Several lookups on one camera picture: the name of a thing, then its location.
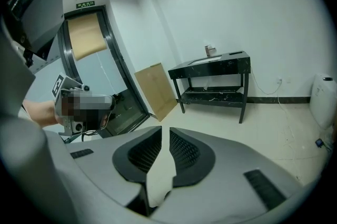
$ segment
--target white bin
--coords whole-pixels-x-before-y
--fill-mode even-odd
[[[336,82],[329,75],[316,74],[311,91],[310,111],[323,129],[332,125],[336,105]]]

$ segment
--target black door frame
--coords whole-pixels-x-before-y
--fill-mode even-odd
[[[106,40],[106,43],[110,49],[110,52],[112,54],[112,57],[114,58],[118,71],[120,72],[126,87],[131,91],[132,95],[135,97],[136,103],[138,104],[138,107],[141,111],[144,111],[145,117],[137,120],[134,125],[129,126],[126,130],[123,130],[123,132],[130,132],[134,129],[136,129],[139,125],[141,125],[144,121],[146,121],[150,114],[147,110],[147,107],[141,98],[141,95],[132,79],[132,76],[127,68],[127,65],[124,61],[124,58],[122,56],[122,53],[118,47],[116,38],[113,34],[111,25],[109,23],[109,19],[106,13],[105,6],[93,6],[93,7],[87,7],[87,8],[81,8],[75,11],[68,12],[64,15],[64,22],[62,24],[62,27],[58,31],[57,37],[58,41],[60,43],[60,54],[62,63],[65,66],[65,72],[66,75],[75,79],[79,83],[82,84],[80,75],[77,71],[75,60],[72,54],[72,47],[71,47],[71,41],[69,36],[69,30],[68,30],[68,22],[67,19],[70,18],[76,18],[87,14],[97,13],[98,23],[100,25],[102,34],[104,39]],[[106,132],[101,133],[102,137],[108,137],[109,135],[106,134]]]

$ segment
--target lower shelf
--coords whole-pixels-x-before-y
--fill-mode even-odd
[[[184,104],[203,104],[213,106],[229,106],[229,107],[243,107],[243,94],[221,93],[221,92],[203,92],[192,93],[185,91],[183,93],[182,103]]]

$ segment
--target cardboard sheet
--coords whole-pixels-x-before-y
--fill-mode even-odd
[[[76,60],[106,49],[96,14],[70,19],[68,28]]]
[[[177,105],[162,64],[141,70],[135,76],[157,119],[162,121]]]

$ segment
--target green exit sign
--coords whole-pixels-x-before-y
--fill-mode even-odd
[[[95,5],[94,1],[86,2],[86,3],[78,3],[78,4],[76,4],[76,9],[83,8],[83,7],[94,6],[94,5]]]

